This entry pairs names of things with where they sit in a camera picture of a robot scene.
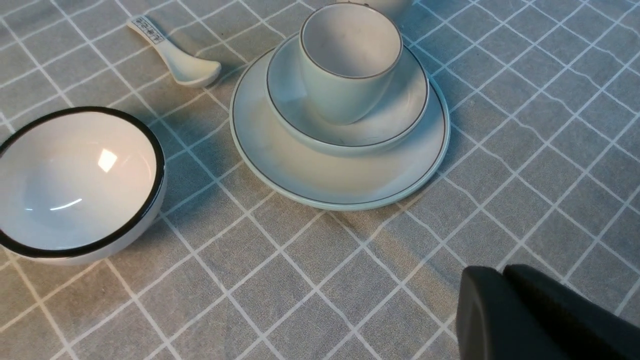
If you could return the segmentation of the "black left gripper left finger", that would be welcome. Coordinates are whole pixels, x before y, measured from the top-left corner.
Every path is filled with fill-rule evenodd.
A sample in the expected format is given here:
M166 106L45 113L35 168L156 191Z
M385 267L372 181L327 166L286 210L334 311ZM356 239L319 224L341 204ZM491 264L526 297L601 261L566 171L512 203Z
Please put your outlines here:
M462 360L554 360L556 345L494 268L461 274L455 329Z

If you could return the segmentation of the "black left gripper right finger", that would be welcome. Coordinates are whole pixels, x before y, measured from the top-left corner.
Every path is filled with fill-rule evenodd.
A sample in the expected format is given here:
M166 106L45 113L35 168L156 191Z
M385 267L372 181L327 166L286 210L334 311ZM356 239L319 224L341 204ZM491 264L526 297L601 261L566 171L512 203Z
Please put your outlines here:
M640 331L551 276L510 264L503 276L545 332L572 360L638 360Z

